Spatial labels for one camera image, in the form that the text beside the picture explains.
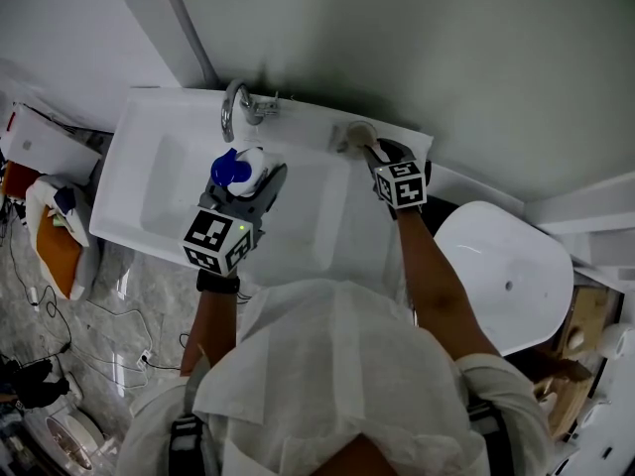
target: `white box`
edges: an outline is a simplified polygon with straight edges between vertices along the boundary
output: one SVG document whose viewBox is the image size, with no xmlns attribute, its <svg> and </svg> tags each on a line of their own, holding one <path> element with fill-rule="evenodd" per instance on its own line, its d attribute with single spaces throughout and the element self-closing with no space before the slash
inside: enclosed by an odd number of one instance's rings
<svg viewBox="0 0 635 476">
<path fill-rule="evenodd" d="M 426 176 L 415 161 L 375 168 L 377 192 L 393 208 L 425 204 Z"/>
<path fill-rule="evenodd" d="M 0 148 L 8 161 L 86 185 L 101 155 L 78 143 L 59 125 L 23 104 L 2 123 Z"/>
<path fill-rule="evenodd" d="M 179 244 L 194 266 L 226 277 L 254 246 L 253 225 L 192 206 Z"/>
</svg>

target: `gray wall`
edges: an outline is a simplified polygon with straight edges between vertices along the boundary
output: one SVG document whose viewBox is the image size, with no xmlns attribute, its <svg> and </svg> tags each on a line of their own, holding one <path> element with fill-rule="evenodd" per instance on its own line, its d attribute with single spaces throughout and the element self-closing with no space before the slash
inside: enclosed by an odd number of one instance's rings
<svg viewBox="0 0 635 476">
<path fill-rule="evenodd" d="M 635 0 L 185 0 L 224 81 L 436 137 L 522 199 L 634 169 Z"/>
</svg>

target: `chrome faucet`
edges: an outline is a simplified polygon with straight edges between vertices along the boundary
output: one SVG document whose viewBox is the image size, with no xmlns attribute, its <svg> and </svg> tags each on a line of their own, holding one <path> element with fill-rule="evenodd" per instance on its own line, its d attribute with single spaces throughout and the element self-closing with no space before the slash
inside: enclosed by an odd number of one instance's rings
<svg viewBox="0 0 635 476">
<path fill-rule="evenodd" d="M 240 107 L 245 113 L 245 119 L 250 125 L 258 125 L 267 115 L 277 115 L 278 92 L 273 101 L 256 102 L 249 93 L 244 79 L 234 79 L 229 83 L 225 90 L 225 98 L 222 100 L 220 107 L 220 128 L 222 129 L 222 138 L 225 143 L 231 143 L 234 140 L 234 128 L 231 123 L 231 116 L 234 108 L 234 100 L 236 94 L 240 92 Z"/>
</svg>

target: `person's right arm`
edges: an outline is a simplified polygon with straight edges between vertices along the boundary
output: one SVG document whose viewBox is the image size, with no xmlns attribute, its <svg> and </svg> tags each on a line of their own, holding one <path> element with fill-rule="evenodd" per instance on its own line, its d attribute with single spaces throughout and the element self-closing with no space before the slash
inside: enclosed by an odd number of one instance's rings
<svg viewBox="0 0 635 476">
<path fill-rule="evenodd" d="M 416 209 L 397 210 L 408 291 L 420 327 L 453 360 L 469 354 L 498 355 L 480 329 L 463 284 Z"/>
</svg>

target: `sink basin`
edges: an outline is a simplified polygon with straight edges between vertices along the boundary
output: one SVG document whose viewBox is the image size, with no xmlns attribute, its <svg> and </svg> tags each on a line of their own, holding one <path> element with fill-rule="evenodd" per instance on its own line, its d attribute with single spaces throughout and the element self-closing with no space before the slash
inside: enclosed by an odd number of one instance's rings
<svg viewBox="0 0 635 476">
<path fill-rule="evenodd" d="M 454 211 L 435 241 L 501 354 L 549 339 L 570 308 L 572 260 L 553 238 L 483 201 Z"/>
<path fill-rule="evenodd" d="M 190 266 L 179 247 L 188 208 L 198 203 L 215 158 L 230 147 L 281 154 L 287 181 L 263 218 L 266 235 L 240 265 L 262 286 L 331 278 L 395 298 L 403 290 L 396 226 L 372 191 L 363 160 L 337 154 L 336 132 L 360 117 L 281 99 L 280 115 L 254 127 L 236 107 L 235 141 L 220 132 L 224 92 L 179 88 L 130 91 L 95 198 L 90 232 Z M 432 138 L 366 119 L 381 137 L 424 161 Z"/>
</svg>

